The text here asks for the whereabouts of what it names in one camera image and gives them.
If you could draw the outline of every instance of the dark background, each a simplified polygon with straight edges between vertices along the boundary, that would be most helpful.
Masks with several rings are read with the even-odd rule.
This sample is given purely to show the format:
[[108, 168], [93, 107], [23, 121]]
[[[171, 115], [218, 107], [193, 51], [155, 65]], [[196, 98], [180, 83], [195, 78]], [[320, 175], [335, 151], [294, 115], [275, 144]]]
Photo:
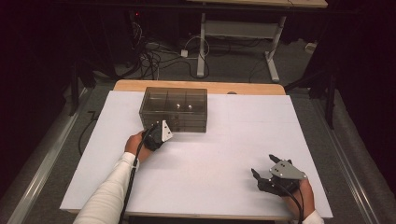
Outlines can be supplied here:
[[[328, 61], [336, 62], [337, 89], [346, 109], [390, 188], [396, 192], [392, 178], [396, 159], [395, 2], [328, 3], [333, 9], [361, 9], [362, 15], [330, 20], [294, 15], [293, 20], [287, 20], [282, 41], [290, 43], [298, 38], [320, 41], [306, 76], [323, 69]], [[111, 75], [115, 73], [112, 64], [130, 63], [127, 59], [133, 58], [134, 52], [124, 47], [131, 45], [125, 10], [75, 11], [38, 0], [2, 1], [0, 8], [3, 105], [0, 196], [3, 196], [62, 110], [71, 66], [77, 63], [88, 74], [98, 69]], [[199, 21], [193, 22], [199, 14], [151, 12], [142, 17], [145, 18], [154, 35], [161, 35], [175, 46], [180, 37], [199, 30]]]

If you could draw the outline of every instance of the wooden table edge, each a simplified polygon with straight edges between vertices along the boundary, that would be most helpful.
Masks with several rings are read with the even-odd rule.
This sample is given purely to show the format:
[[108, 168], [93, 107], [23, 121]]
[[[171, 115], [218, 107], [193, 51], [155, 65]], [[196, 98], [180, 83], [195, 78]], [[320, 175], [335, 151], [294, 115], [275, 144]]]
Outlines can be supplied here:
[[326, 0], [188, 0], [196, 3], [218, 3], [218, 4], [237, 4], [237, 5], [253, 5], [253, 6], [266, 6], [266, 7], [315, 7], [326, 8], [329, 4]]
[[207, 89], [212, 94], [245, 95], [286, 95], [279, 84], [195, 82], [195, 81], [158, 81], [158, 80], [119, 80], [114, 91], [145, 91], [146, 87]]

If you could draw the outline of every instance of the desk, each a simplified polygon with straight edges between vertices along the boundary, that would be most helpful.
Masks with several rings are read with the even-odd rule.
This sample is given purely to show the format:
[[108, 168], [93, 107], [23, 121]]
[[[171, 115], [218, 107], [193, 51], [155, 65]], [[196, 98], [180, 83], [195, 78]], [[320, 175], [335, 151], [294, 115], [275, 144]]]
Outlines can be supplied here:
[[[332, 217], [291, 100], [274, 84], [119, 81], [107, 96], [61, 209], [78, 212], [106, 179], [126, 139], [142, 129], [138, 115], [142, 90], [154, 85], [207, 87], [207, 133], [175, 133], [141, 164], [127, 215], [290, 219], [283, 201], [260, 192], [250, 172], [255, 168], [263, 177], [270, 177], [268, 169], [274, 163], [268, 154], [272, 153], [292, 159], [307, 173], [318, 211], [323, 217]], [[244, 94], [249, 90], [258, 94], [252, 87], [277, 91], [273, 95], [223, 94], [242, 89]]]
[[[327, 7], [325, 0], [189, 0], [192, 2], [222, 3], [222, 4], [241, 4], [269, 7]], [[206, 35], [226, 35], [243, 36], [253, 38], [270, 38], [273, 40], [271, 49], [265, 51], [266, 62], [273, 82], [279, 82], [279, 75], [274, 63], [274, 54], [282, 34], [286, 16], [280, 17], [279, 23], [262, 24], [253, 22], [235, 21], [207, 21], [205, 13], [201, 18], [201, 42], [200, 57], [198, 57], [197, 76], [204, 77], [205, 74], [205, 36]]]

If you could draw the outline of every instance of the table leg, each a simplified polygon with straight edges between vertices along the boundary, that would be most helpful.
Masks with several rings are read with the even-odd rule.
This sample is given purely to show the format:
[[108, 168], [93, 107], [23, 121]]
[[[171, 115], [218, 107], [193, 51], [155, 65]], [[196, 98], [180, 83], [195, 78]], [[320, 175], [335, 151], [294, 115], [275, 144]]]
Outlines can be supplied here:
[[75, 115], [78, 105], [79, 105], [79, 99], [78, 99], [78, 69], [77, 69], [77, 63], [74, 62], [71, 66], [70, 69], [70, 88], [72, 92], [72, 108], [70, 110], [69, 115], [73, 116]]
[[198, 77], [203, 77], [205, 74], [205, 21], [205, 13], [203, 13], [201, 18], [201, 38], [197, 64]]
[[273, 38], [273, 44], [271, 47], [271, 51], [265, 51], [265, 59], [268, 64], [268, 69], [270, 71], [271, 79], [273, 82], [279, 82], [279, 76], [277, 75], [275, 63], [274, 63], [274, 54], [276, 51], [277, 44], [279, 43], [280, 35], [282, 34], [283, 26], [285, 25], [286, 17], [281, 17], [279, 24], [276, 28], [276, 32]]

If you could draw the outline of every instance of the small object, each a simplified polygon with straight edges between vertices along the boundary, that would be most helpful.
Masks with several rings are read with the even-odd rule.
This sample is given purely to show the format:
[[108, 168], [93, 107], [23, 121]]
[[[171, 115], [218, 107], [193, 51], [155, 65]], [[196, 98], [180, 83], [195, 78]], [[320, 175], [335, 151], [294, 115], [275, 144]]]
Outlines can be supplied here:
[[316, 43], [308, 43], [304, 50], [305, 52], [309, 53], [309, 54], [313, 54], [315, 49], [317, 48], [317, 44]]
[[145, 137], [146, 134], [148, 134], [148, 136], [146, 136], [144, 144], [146, 148], [151, 151], [157, 150], [163, 145], [164, 142], [173, 137], [173, 134], [165, 120], [163, 120], [162, 124], [159, 122], [153, 124], [153, 127], [151, 127], [151, 129], [145, 130], [142, 133], [142, 136]]
[[306, 179], [307, 176], [304, 172], [299, 171], [291, 164], [291, 160], [280, 160], [274, 155], [270, 155], [270, 159], [276, 163], [270, 169], [273, 175], [270, 179], [261, 178], [259, 173], [251, 169], [251, 173], [257, 179], [257, 187], [261, 191], [272, 193], [281, 197], [289, 196], [300, 187], [300, 179]]
[[183, 49], [183, 50], [180, 52], [180, 55], [181, 55], [181, 57], [183, 57], [183, 58], [187, 58], [187, 57], [189, 56], [189, 51], [186, 50], [186, 49]]

